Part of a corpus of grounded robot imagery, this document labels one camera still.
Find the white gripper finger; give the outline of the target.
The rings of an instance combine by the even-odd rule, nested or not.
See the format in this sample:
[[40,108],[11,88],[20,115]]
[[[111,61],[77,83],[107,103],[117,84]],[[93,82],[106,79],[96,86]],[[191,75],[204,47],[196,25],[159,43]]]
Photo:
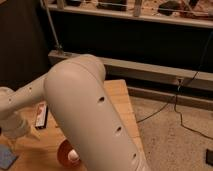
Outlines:
[[32,127],[32,128],[30,129],[30,132],[29,132],[28,136],[29,136],[31,139],[34,139],[34,140],[39,140],[39,139],[40,139],[39,132],[38,132],[34,127]]
[[15,139],[8,139],[7,142],[8,142],[8,145],[10,146],[11,150],[15,150],[16,140]]

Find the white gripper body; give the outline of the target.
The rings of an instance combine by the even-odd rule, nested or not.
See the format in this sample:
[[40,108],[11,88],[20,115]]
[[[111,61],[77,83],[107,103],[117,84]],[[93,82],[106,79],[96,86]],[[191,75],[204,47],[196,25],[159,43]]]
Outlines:
[[30,132],[30,124],[20,114],[14,114],[0,118],[0,129],[6,138],[17,139]]

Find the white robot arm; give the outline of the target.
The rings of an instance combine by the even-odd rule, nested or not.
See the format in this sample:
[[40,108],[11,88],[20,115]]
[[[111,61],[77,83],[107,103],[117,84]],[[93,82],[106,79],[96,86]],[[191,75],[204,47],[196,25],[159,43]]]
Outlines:
[[26,134],[16,112],[46,101],[63,134],[88,171],[150,171],[104,88],[105,67],[83,54],[55,64],[46,74],[0,95],[0,125],[11,138]]

